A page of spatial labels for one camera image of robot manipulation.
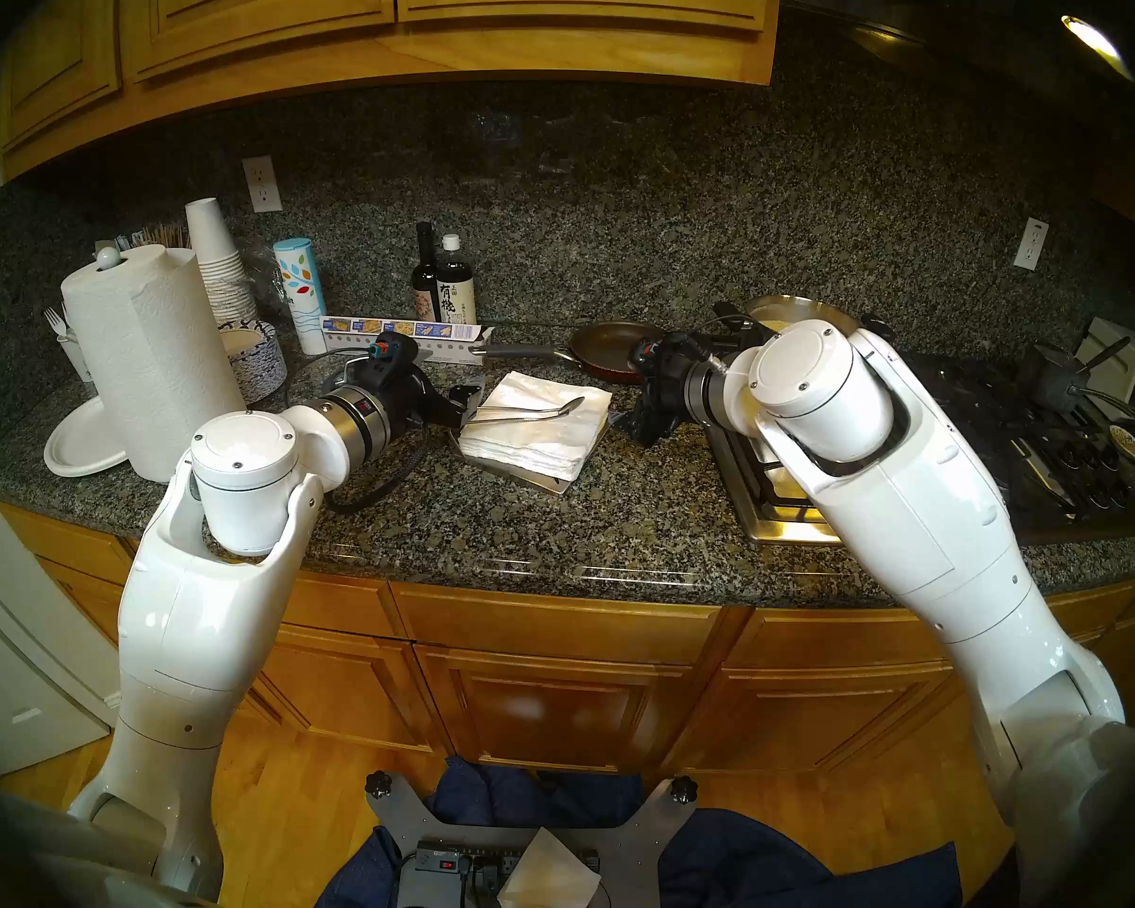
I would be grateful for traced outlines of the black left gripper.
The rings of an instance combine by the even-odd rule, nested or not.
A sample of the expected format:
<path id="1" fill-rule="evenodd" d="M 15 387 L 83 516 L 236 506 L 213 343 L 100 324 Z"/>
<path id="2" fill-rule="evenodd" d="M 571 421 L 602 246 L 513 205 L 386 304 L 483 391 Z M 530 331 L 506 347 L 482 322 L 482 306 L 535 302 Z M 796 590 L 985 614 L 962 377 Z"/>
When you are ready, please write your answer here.
<path id="1" fill-rule="evenodd" d="M 472 424 L 484 400 L 485 382 L 454 386 L 454 402 L 438 392 L 424 370 L 411 362 L 386 363 L 386 413 L 390 438 L 422 426 L 461 432 Z"/>

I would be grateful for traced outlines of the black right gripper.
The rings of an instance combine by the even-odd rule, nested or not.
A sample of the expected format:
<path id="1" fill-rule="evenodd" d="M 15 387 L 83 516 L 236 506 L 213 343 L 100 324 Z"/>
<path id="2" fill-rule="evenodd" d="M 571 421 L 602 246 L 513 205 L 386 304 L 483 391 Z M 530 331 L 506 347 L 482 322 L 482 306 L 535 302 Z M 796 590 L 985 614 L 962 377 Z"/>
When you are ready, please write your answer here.
<path id="1" fill-rule="evenodd" d="M 712 426 L 706 388 L 712 376 L 711 337 L 645 337 L 634 346 L 641 392 L 632 406 L 615 411 L 615 428 L 641 448 L 651 448 L 686 421 Z"/>

